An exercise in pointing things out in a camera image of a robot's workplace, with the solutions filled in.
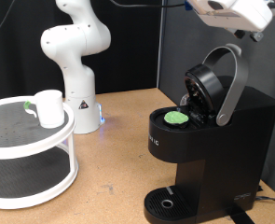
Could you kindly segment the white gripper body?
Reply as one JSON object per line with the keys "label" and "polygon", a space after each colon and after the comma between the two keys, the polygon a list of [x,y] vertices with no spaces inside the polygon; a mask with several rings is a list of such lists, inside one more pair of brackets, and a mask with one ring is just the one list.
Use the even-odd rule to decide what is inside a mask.
{"label": "white gripper body", "polygon": [[207,25],[252,32],[263,31],[272,20],[272,12],[268,7],[256,9],[246,7],[227,12],[210,12],[199,16]]}

